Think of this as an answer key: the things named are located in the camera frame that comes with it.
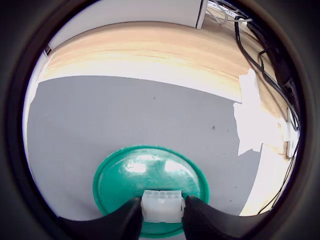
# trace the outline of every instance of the gray table surface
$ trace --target gray table surface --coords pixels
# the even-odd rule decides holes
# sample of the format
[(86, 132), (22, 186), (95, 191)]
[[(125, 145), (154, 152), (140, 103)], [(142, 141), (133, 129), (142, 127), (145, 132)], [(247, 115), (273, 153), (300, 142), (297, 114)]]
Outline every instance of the gray table surface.
[(92, 189), (99, 164), (123, 147), (163, 146), (203, 171), (212, 207), (239, 215), (254, 184), (260, 153), (250, 150), (237, 156), (233, 103), (199, 90), (124, 77), (41, 82), (27, 125), (34, 181), (56, 215), (99, 218)]

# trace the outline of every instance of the black cable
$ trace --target black cable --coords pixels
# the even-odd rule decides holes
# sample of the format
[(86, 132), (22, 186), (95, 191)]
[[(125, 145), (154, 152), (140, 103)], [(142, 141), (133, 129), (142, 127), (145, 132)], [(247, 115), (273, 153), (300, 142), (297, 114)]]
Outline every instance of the black cable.
[[(268, 49), (269, 49), (269, 48), (267, 48), (267, 49), (265, 49), (265, 50), (262, 50), (262, 51), (260, 51), (260, 52), (258, 53), (258, 58), (259, 58), (259, 60), (260, 60), (260, 62), (261, 62), (261, 68), (262, 68), (262, 70), (263, 70), (264, 72), (265, 72), (265, 66), (264, 66), (264, 61), (263, 61), (263, 59), (262, 59), (262, 54), (265, 54)], [(293, 122), (291, 121), (291, 125), (292, 125), (293, 129), (299, 130), (299, 125), (297, 126), (297, 120), (296, 120), (296, 118), (293, 117), (292, 120), (293, 120)]]
[[(241, 17), (240, 16), (236, 16), (234, 18), (234, 20), (238, 20), (240, 19)], [(268, 75), (268, 73), (266, 73), (265, 71), (265, 66), (264, 66), (264, 61), (262, 59), (262, 54), (266, 53), (267, 49), (264, 49), (262, 51), (260, 51), (258, 53), (258, 58), (261, 62), (261, 65), (259, 65), (250, 55), (249, 53), (244, 49), (244, 47), (242, 46), (242, 43), (241, 43), (241, 39), (240, 39), (240, 32), (239, 32), (239, 23), (237, 21), (234, 22), (234, 32), (235, 32), (235, 39), (236, 39), (236, 43), (240, 49), (240, 51), (242, 52), (242, 54), (244, 55), (244, 57), (249, 60), (261, 73), (262, 73), (262, 76), (263, 78), (265, 79), (265, 81), (270, 84), (282, 97), (283, 99), (286, 101), (286, 103), (288, 104), (291, 112), (292, 112), (292, 116), (293, 116), (293, 123), (291, 122), (292, 124), (292, 127), (295, 131), (298, 131), (300, 129), (300, 123), (299, 123), (299, 118), (298, 118), (298, 115), (297, 115), (297, 112), (295, 111), (294, 109), (294, 106), (290, 103), (289, 99), (287, 98), (287, 96), (283, 93), (283, 91), (281, 90), (280, 86), (278, 85), (278, 83), (270, 76)], [(260, 209), (260, 211), (258, 212), (258, 214), (260, 214), (267, 206), (269, 206), (273, 201), (273, 204), (272, 204), (272, 208), (274, 207), (274, 205), (276, 204), (277, 200), (278, 200), (278, 197), (280, 196), (280, 193), (282, 191), (282, 189), (284, 188), (285, 186), (285, 183), (289, 177), (289, 174), (290, 174), (290, 171), (292, 169), (292, 166), (294, 165), (293, 162), (294, 162), (294, 157), (298, 151), (298, 146), (299, 146), (299, 140), (298, 140), (298, 143), (294, 149), (294, 152), (293, 152), (293, 155), (292, 155), (292, 158), (291, 158), (291, 162), (286, 170), (286, 173), (284, 175), (284, 180), (283, 180), (283, 183), (279, 189), (279, 191), (276, 193), (276, 195), (268, 202), (268, 204), (266, 204), (263, 208)]]
[(298, 148), (299, 148), (299, 140), (298, 140), (298, 143), (297, 143), (297, 145), (296, 145), (296, 147), (295, 147), (295, 149), (294, 149), (293, 155), (292, 155), (292, 157), (291, 157), (291, 162), (290, 162), (290, 164), (289, 164), (289, 166), (288, 166), (288, 168), (287, 168), (287, 170), (286, 170), (286, 172), (285, 172), (284, 180), (283, 180), (283, 182), (282, 182), (282, 185), (281, 185), (279, 191), (278, 191), (278, 192), (275, 194), (275, 196), (268, 202), (267, 205), (265, 205), (263, 208), (260, 209), (260, 211), (258, 212), (258, 215), (259, 215), (267, 206), (269, 206), (269, 205), (273, 202), (273, 200), (275, 200), (275, 201), (273, 202), (271, 208), (273, 208), (274, 205), (276, 204), (276, 202), (277, 202), (277, 200), (278, 200), (278, 197), (280, 196), (280, 193), (281, 193), (282, 189), (284, 188), (285, 183), (286, 183), (286, 181), (287, 181), (287, 179), (288, 179), (288, 177), (289, 177), (290, 170), (291, 170), (292, 166), (294, 165), (293, 162), (294, 162), (294, 160), (295, 160), (295, 155), (296, 155), (296, 153), (298, 152)]
[[(235, 16), (234, 20), (239, 20), (241, 18), (241, 16)], [(293, 129), (297, 132), (300, 129), (300, 122), (299, 122), (299, 118), (297, 115), (297, 112), (294, 108), (294, 106), (290, 103), (289, 99), (287, 98), (287, 96), (283, 93), (283, 91), (281, 90), (280, 86), (278, 85), (278, 83), (264, 70), (263, 66), (263, 62), (262, 62), (262, 66), (260, 66), (250, 55), (249, 53), (244, 49), (244, 47), (242, 46), (241, 43), (241, 39), (240, 39), (240, 32), (239, 32), (239, 23), (238, 22), (234, 22), (234, 32), (235, 32), (235, 40), (236, 43), (240, 49), (240, 51), (242, 52), (242, 54), (244, 55), (244, 57), (249, 60), (261, 73), (263, 78), (265, 79), (265, 81), (270, 84), (280, 95), (281, 97), (285, 100), (285, 102), (288, 104), (291, 112), (292, 112), (292, 116), (293, 118), (295, 118), (295, 122), (297, 122), (297, 126), (292, 124)]]

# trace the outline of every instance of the wooden surface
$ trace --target wooden surface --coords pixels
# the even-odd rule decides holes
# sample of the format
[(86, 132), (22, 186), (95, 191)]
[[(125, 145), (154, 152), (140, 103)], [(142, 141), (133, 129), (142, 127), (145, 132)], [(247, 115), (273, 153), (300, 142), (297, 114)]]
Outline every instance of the wooden surface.
[[(262, 48), (244, 23), (240, 34), (243, 46), (257, 60)], [(270, 61), (263, 58), (266, 71), (274, 77)], [(200, 30), (128, 22), (87, 31), (50, 53), (37, 82), (83, 75), (130, 77), (198, 89), (241, 103), (239, 75), (247, 74), (250, 67), (237, 46), (234, 23), (221, 26), (206, 15)], [(287, 104), (261, 74), (258, 88), (261, 109), (276, 120), (287, 119)], [(273, 137), (262, 145), (258, 173), (242, 216), (257, 214), (284, 179), (287, 145), (280, 124), (271, 133)]]

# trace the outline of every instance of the white connector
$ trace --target white connector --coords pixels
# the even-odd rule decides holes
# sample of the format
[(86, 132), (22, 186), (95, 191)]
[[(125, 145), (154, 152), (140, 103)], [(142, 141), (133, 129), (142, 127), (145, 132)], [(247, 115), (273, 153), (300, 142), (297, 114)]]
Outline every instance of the white connector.
[(185, 206), (180, 190), (145, 190), (141, 200), (143, 219), (150, 223), (180, 223)]

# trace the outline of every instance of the green lid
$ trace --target green lid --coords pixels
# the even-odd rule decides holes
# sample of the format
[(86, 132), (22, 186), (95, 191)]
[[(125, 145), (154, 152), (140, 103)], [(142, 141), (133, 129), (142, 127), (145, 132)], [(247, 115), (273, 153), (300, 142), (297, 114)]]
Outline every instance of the green lid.
[[(107, 157), (93, 180), (95, 202), (104, 215), (114, 212), (145, 190), (181, 190), (209, 202), (209, 187), (201, 170), (189, 159), (159, 146), (130, 146)], [(143, 221), (140, 236), (166, 238), (183, 232), (182, 223)]]

